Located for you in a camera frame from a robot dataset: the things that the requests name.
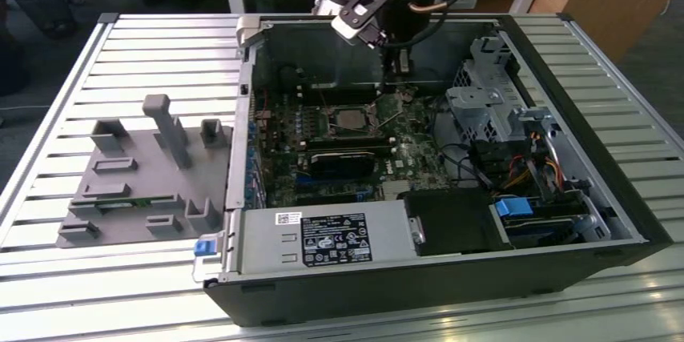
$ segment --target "power supply label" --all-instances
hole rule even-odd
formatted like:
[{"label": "power supply label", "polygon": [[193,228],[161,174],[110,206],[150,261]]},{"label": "power supply label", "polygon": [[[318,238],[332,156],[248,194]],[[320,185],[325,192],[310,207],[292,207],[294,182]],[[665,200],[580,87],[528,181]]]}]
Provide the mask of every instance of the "power supply label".
[{"label": "power supply label", "polygon": [[365,214],[301,218],[301,254],[312,268],[373,260]]}]

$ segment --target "metal workbench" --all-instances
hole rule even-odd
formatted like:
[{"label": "metal workbench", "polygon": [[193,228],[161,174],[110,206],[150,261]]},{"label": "metal workbench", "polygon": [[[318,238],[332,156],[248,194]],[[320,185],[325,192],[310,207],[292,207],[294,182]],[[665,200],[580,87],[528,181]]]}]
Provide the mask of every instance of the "metal workbench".
[{"label": "metal workbench", "polygon": [[[681,139],[573,22],[554,15],[516,19],[670,233],[672,247],[549,295],[237,327],[192,280],[193,240],[53,246],[93,150],[96,119],[118,117],[128,130],[152,128],[142,98],[165,93],[185,127],[206,117],[233,121],[237,16],[121,15],[94,27],[0,197],[0,340],[589,342],[684,333]],[[533,79],[524,83],[544,104]]]}]

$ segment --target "green circuit board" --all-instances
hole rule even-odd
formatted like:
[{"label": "green circuit board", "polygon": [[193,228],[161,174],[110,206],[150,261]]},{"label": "green circuit board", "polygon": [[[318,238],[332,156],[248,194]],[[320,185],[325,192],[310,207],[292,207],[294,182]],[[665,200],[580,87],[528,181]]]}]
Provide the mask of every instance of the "green circuit board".
[{"label": "green circuit board", "polygon": [[[449,176],[426,131],[429,115],[425,100],[409,98],[400,91],[381,95],[366,105],[274,106],[261,124],[266,206],[384,200],[381,185],[390,181],[406,181],[412,190],[448,187]],[[308,117],[306,127],[298,125],[301,116]],[[332,140],[333,136],[390,138],[392,151],[377,157],[373,172],[364,178],[313,180],[306,171],[308,155],[298,150],[302,135],[313,142]]]}]

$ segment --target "white sticker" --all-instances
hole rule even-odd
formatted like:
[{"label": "white sticker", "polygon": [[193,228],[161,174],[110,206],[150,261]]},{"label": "white sticker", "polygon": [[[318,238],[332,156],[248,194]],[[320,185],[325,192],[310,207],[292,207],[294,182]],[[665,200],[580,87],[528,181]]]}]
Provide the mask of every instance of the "white sticker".
[{"label": "white sticker", "polygon": [[298,224],[301,212],[277,212],[276,224]]}]

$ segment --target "3d printed holder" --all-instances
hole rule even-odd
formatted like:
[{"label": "3d printed holder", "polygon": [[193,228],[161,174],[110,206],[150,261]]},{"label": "3d printed holder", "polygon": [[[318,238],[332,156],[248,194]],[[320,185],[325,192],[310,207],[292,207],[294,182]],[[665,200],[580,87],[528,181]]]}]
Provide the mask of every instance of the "3d printed holder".
[{"label": "3d printed holder", "polygon": [[148,95],[142,112],[157,131],[126,131],[117,119],[94,124],[58,247],[192,239],[222,226],[230,128],[205,119],[184,129],[166,95]]}]

